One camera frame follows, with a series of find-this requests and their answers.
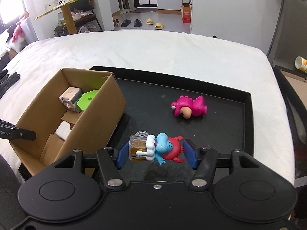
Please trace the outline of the blue red crab figurine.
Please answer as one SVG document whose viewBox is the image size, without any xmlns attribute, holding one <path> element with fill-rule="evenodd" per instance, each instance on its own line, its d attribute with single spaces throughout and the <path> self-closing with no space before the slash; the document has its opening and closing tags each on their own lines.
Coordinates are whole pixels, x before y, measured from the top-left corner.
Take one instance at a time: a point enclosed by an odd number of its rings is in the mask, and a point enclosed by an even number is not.
<svg viewBox="0 0 307 230">
<path fill-rule="evenodd" d="M 183 139 L 182 136 L 168 137 L 166 133 L 155 136 L 140 131 L 130 136 L 129 160 L 146 160 L 147 162 L 156 160 L 159 165 L 163 165 L 168 160 L 183 163 L 184 160 L 179 157 L 184 152 L 184 147 L 180 143 Z"/>
</svg>

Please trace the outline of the pink dinosaur figurine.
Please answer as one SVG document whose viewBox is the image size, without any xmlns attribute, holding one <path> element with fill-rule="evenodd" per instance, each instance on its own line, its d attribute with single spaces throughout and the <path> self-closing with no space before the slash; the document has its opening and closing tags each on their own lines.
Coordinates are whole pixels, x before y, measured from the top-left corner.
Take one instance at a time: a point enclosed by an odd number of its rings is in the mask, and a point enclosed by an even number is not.
<svg viewBox="0 0 307 230">
<path fill-rule="evenodd" d="M 175 116 L 182 115 L 185 119 L 206 115 L 208 109 L 203 96 L 198 96 L 196 99 L 189 96 L 180 96 L 177 101 L 171 103 L 171 108 Z"/>
</svg>

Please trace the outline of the white power adapter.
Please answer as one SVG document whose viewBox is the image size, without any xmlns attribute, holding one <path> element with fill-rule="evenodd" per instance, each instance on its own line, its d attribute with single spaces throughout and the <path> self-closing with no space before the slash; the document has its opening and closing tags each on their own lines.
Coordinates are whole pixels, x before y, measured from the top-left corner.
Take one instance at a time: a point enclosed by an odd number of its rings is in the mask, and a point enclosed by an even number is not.
<svg viewBox="0 0 307 230">
<path fill-rule="evenodd" d="M 62 121 L 58 128 L 55 131 L 55 135 L 57 135 L 58 138 L 65 141 L 68 138 L 68 135 L 71 132 L 70 123 L 66 121 Z"/>
</svg>

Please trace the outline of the brown cardboard box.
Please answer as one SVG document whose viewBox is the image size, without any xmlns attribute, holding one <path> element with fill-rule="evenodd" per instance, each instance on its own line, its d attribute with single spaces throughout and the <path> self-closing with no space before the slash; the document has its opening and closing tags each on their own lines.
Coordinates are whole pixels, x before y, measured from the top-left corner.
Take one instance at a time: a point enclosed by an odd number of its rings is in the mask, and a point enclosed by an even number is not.
<svg viewBox="0 0 307 230">
<path fill-rule="evenodd" d="M 86 93 L 98 90 L 85 111 L 68 110 L 59 97 L 69 88 Z M 126 107 L 115 75 L 111 72 L 63 68 L 42 88 L 17 122 L 17 128 L 34 131 L 34 141 L 15 139 L 9 143 L 34 176 L 74 149 L 85 154 L 107 146 Z M 55 135 L 62 121 L 75 124 L 63 141 Z"/>
</svg>

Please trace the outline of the green hexagonal box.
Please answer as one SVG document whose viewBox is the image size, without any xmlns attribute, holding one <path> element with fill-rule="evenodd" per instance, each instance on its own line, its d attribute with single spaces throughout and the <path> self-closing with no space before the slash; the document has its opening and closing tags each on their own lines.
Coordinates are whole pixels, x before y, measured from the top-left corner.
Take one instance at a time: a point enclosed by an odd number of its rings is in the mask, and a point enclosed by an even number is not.
<svg viewBox="0 0 307 230">
<path fill-rule="evenodd" d="M 81 111 L 85 111 L 86 108 L 89 106 L 93 98 L 98 93 L 98 90 L 92 90 L 82 94 L 82 96 L 77 101 L 77 106 L 80 108 Z"/>
</svg>

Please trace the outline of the beige cube robot toy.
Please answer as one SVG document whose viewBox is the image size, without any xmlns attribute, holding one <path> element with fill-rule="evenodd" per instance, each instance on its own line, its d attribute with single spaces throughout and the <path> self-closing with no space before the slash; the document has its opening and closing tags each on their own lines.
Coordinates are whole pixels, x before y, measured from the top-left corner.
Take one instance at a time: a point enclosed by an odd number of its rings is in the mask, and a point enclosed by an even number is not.
<svg viewBox="0 0 307 230">
<path fill-rule="evenodd" d="M 77 87 L 69 87 L 60 97 L 59 101 L 70 111 L 79 113 L 81 109 L 77 101 L 82 96 L 82 90 Z"/>
</svg>

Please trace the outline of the black glove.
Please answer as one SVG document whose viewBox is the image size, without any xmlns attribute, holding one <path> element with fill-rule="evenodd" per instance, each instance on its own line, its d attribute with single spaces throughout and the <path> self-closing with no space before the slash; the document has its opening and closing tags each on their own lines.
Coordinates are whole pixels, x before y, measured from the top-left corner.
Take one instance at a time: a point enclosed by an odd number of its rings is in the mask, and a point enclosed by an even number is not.
<svg viewBox="0 0 307 230">
<path fill-rule="evenodd" d="M 7 92 L 10 87 L 12 87 L 20 79 L 20 74 L 14 72 L 9 74 L 8 70 L 1 71 L 1 80 L 0 80 L 0 98 Z"/>
</svg>

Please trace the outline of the black shallow tray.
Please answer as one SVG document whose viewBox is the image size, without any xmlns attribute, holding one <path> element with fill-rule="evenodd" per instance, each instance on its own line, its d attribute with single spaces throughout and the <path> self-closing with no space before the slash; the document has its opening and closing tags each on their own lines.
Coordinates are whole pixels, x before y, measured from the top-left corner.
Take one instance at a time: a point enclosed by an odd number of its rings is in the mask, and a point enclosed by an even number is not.
<svg viewBox="0 0 307 230">
<path fill-rule="evenodd" d="M 230 154 L 233 149 L 253 153 L 254 130 L 251 95 L 204 81 L 153 72 L 92 67 L 91 71 L 115 75 L 126 101 L 124 113 L 107 146 L 119 149 L 132 134 L 144 130 L 157 135 L 182 136 L 197 147 L 211 147 Z M 203 96 L 207 114 L 185 119 L 175 116 L 171 103 L 180 96 L 196 99 Z M 32 175 L 21 163 L 24 179 Z"/>
</svg>

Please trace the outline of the yellow slipper right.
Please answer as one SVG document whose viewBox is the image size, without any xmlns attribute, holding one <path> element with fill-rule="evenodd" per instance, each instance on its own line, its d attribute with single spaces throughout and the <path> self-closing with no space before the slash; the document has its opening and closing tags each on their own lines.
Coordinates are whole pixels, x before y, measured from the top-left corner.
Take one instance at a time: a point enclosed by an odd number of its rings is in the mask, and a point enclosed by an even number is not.
<svg viewBox="0 0 307 230">
<path fill-rule="evenodd" d="M 154 26 L 155 30 L 163 30 L 163 28 L 164 28 L 164 25 L 160 22 L 157 22 Z"/>
</svg>

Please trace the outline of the black shoe right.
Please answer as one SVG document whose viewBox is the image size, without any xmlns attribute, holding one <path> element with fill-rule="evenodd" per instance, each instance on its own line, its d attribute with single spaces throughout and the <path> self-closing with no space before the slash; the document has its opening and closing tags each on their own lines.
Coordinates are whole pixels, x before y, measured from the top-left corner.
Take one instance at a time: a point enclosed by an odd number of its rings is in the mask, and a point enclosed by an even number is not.
<svg viewBox="0 0 307 230">
<path fill-rule="evenodd" d="M 135 19 L 134 27 L 135 28 L 140 28 L 141 26 L 142 26 L 142 22 L 140 21 L 140 19 Z"/>
</svg>

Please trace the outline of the black shoe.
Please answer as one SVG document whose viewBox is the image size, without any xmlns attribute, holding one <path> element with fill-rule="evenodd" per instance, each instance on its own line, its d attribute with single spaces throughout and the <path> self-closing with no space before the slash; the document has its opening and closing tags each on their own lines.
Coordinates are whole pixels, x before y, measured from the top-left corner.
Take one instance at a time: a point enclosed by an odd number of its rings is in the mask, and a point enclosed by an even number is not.
<svg viewBox="0 0 307 230">
<path fill-rule="evenodd" d="M 134 27 L 135 28 L 140 28 L 141 26 L 142 26 L 142 22 L 140 21 L 140 19 L 135 19 Z"/>
<path fill-rule="evenodd" d="M 126 27 L 128 27 L 131 23 L 132 23 L 131 20 L 125 19 L 125 20 L 122 22 L 121 27 L 122 27 L 122 28 L 126 28 Z"/>
</svg>

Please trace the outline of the black shoe left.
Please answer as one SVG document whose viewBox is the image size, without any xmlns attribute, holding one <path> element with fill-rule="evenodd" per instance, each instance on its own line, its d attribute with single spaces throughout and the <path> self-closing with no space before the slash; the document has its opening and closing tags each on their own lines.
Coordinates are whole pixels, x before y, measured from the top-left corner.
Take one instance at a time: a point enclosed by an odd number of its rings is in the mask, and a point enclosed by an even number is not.
<svg viewBox="0 0 307 230">
<path fill-rule="evenodd" d="M 132 23 L 131 20 L 125 19 L 125 20 L 122 22 L 121 27 L 122 27 L 122 28 L 126 28 L 126 27 L 128 27 L 131 23 Z"/>
</svg>

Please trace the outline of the yellow slipper left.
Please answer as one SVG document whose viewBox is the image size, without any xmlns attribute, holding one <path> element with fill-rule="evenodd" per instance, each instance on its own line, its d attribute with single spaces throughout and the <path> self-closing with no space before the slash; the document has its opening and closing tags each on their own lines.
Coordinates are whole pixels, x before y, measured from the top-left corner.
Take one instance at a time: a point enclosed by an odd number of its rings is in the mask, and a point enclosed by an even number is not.
<svg viewBox="0 0 307 230">
<path fill-rule="evenodd" d="M 153 22 L 153 20 L 151 18 L 148 18 L 146 20 L 146 25 L 153 25 L 153 24 L 154 24 L 154 22 Z"/>
</svg>

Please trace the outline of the paper cup stack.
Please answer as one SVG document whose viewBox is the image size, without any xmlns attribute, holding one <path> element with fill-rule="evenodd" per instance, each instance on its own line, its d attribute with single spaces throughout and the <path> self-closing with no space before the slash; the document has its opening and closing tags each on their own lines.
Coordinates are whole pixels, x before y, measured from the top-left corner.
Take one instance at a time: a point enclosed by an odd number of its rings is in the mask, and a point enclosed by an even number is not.
<svg viewBox="0 0 307 230">
<path fill-rule="evenodd" d="M 301 56 L 298 56 L 295 59 L 295 68 L 304 73 L 307 73 L 307 60 Z"/>
</svg>

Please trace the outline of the orange cardboard box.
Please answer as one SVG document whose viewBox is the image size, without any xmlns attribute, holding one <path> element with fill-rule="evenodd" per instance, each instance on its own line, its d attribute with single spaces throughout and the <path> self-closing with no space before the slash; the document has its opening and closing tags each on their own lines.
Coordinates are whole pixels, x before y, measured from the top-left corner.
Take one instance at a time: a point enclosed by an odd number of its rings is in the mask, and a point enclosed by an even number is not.
<svg viewBox="0 0 307 230">
<path fill-rule="evenodd" d="M 181 6 L 181 15 L 183 23 L 191 22 L 191 5 L 189 3 L 183 3 Z"/>
</svg>

